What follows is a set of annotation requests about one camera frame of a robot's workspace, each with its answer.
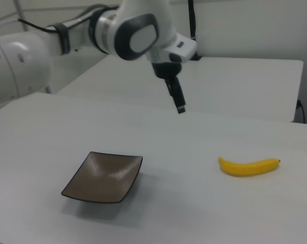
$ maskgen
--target table surface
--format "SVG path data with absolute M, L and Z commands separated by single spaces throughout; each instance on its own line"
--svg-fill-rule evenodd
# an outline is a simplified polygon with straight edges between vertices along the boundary
M 293 121 L 302 67 L 297 60 L 203 57 L 183 64 L 178 77 L 187 111 Z M 109 55 L 57 94 L 176 109 L 145 57 Z
M 90 151 L 143 156 L 119 204 L 60 193 Z M 279 158 L 224 174 L 218 157 Z M 0 110 L 0 242 L 307 244 L 307 125 L 34 94 Z

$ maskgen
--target square plate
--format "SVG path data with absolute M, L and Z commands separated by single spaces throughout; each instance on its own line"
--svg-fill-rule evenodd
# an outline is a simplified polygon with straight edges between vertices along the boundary
M 142 159 L 92 151 L 61 194 L 87 202 L 122 202 L 139 173 Z

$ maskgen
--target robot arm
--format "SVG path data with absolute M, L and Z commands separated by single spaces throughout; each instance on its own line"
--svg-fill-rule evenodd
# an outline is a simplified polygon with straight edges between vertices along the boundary
M 146 54 L 155 74 L 165 79 L 179 113 L 185 101 L 176 75 L 197 44 L 178 34 L 167 0 L 124 0 L 121 6 L 89 7 L 75 19 L 45 31 L 0 37 L 0 103 L 45 87 L 54 56 L 93 45 L 125 60 Z

